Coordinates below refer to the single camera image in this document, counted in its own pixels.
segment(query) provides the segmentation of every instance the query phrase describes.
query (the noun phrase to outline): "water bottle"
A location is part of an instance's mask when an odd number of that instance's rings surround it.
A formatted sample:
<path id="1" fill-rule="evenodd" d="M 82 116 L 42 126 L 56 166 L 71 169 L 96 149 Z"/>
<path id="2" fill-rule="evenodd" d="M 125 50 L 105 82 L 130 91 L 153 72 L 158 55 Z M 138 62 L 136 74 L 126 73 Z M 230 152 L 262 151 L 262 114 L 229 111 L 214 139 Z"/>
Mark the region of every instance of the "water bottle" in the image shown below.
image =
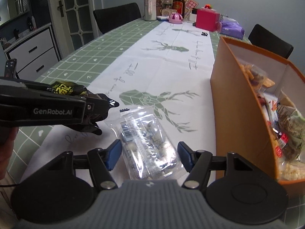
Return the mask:
<path id="1" fill-rule="evenodd" d="M 156 0 L 144 0 L 144 20 L 155 21 L 157 19 Z"/>
<path id="2" fill-rule="evenodd" d="M 173 0 L 163 0 L 163 8 L 172 9 Z"/>

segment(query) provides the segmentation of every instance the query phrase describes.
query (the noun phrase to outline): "purple tissue package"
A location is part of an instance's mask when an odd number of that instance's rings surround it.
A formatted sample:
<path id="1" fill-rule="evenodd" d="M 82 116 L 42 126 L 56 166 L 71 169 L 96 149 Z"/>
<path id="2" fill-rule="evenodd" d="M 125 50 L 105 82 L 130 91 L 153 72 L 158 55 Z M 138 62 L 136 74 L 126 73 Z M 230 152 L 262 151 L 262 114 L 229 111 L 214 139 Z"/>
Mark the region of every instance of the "purple tissue package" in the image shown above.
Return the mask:
<path id="1" fill-rule="evenodd" d="M 220 34 L 238 38 L 240 40 L 243 39 L 245 34 L 245 30 L 238 24 L 238 22 L 228 17 L 223 17 L 223 19 L 219 21 L 217 31 Z"/>

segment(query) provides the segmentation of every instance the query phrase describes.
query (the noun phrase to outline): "dining table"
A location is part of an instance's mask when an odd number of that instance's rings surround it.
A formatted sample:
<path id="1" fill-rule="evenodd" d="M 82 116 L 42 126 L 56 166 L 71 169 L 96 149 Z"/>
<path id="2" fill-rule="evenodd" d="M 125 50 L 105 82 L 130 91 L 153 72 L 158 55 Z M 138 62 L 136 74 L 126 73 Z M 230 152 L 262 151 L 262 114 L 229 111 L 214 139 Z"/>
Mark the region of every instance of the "dining table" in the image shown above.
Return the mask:
<path id="1" fill-rule="evenodd" d="M 139 105 L 135 100 L 154 105 L 154 112 L 172 142 L 182 139 L 194 150 L 200 148 L 215 154 L 209 77 L 221 36 L 224 35 L 198 29 L 187 21 L 174 25 L 137 19 L 77 49 L 36 81 L 75 82 L 117 100 L 120 109 Z M 246 37 L 242 41 L 250 44 Z M 152 98 L 160 96 L 166 97 L 166 101 L 156 106 Z M 202 114 L 202 108 L 208 113 Z M 19 183 L 60 151 L 83 153 L 95 147 L 106 148 L 113 140 L 113 135 L 107 133 L 111 118 L 117 113 L 111 110 L 105 123 L 99 124 L 104 137 L 102 146 L 97 136 L 90 138 L 62 125 L 20 127 L 7 168 L 9 174 Z M 121 167 L 117 172 L 126 170 Z M 305 224 L 303 196 L 289 200 L 282 220 L 289 229 Z"/>

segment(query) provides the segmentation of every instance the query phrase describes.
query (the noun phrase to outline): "drawer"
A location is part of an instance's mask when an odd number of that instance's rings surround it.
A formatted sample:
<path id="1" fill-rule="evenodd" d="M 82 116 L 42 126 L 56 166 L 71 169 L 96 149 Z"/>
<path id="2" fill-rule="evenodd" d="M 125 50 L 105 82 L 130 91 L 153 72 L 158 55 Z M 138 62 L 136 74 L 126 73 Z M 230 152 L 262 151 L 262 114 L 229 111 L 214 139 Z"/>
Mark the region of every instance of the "drawer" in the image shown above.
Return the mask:
<path id="1" fill-rule="evenodd" d="M 35 81 L 58 62 L 54 48 L 42 54 L 18 73 L 20 79 Z"/>
<path id="2" fill-rule="evenodd" d="M 35 58 L 53 47 L 52 38 L 49 30 L 45 30 L 33 38 L 25 41 L 16 49 L 9 53 L 11 59 L 17 59 L 17 72 Z"/>

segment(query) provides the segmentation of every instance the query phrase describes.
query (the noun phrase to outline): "white cabinet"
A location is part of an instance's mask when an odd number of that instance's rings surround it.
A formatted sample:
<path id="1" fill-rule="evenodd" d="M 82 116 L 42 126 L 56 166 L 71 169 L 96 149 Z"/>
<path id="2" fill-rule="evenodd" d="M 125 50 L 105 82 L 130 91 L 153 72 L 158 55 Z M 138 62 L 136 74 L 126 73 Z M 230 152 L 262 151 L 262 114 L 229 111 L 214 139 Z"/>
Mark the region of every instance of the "white cabinet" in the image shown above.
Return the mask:
<path id="1" fill-rule="evenodd" d="M 20 79 L 34 81 L 57 62 L 55 50 L 51 48 L 18 72 L 18 77 Z"/>
<path id="2" fill-rule="evenodd" d="M 50 24 L 21 38 L 5 54 L 7 59 L 17 59 L 18 77 L 30 81 L 35 81 L 60 60 Z"/>

